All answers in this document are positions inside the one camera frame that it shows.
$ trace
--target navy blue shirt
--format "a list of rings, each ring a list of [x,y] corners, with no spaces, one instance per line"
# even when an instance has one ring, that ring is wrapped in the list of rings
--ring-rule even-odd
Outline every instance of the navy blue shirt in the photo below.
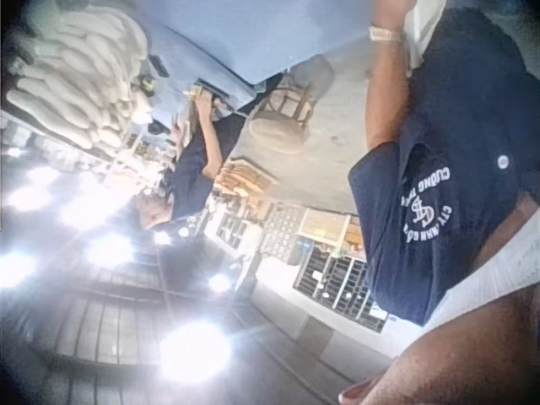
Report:
[[[480,12],[446,11],[399,141],[350,172],[378,305],[424,325],[518,192],[540,202],[540,82]]]
[[[240,108],[239,112],[249,115],[257,104],[278,86],[282,77],[280,73],[269,78],[266,91],[258,94],[251,103]],[[213,123],[223,161],[227,160],[235,148],[245,123],[246,119],[237,114],[231,114]],[[203,175],[203,169],[207,164],[203,130],[197,123],[193,139],[176,162],[175,172],[171,173],[170,179],[167,180],[175,198],[172,220],[195,215],[204,208],[213,189],[213,180]]]

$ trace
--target wall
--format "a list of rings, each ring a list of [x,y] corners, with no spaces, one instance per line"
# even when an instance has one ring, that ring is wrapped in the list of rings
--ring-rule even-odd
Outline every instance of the wall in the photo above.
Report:
[[[388,320],[382,333],[372,332],[348,320],[293,289],[299,270],[300,266],[288,266],[278,259],[268,257],[262,260],[256,278],[259,283],[264,284],[290,304],[304,310],[308,315],[342,333],[346,338],[362,343],[388,358],[398,356],[422,334],[421,327],[395,317]]]

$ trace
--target man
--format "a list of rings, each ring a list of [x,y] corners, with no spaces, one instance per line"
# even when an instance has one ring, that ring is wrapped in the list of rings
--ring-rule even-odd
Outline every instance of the man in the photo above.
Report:
[[[266,90],[249,104],[217,121],[212,121],[213,100],[208,91],[196,98],[198,123],[191,142],[179,155],[174,172],[168,175],[170,199],[152,196],[136,202],[139,221],[144,229],[199,213],[212,192],[213,183],[223,163],[236,146],[246,122],[245,116],[266,98],[279,84],[283,75],[277,74],[266,82]]]
[[[540,83],[472,9],[445,11],[407,80],[414,4],[374,0],[370,152],[349,182],[375,300],[428,332],[340,400],[522,403],[540,386]]]

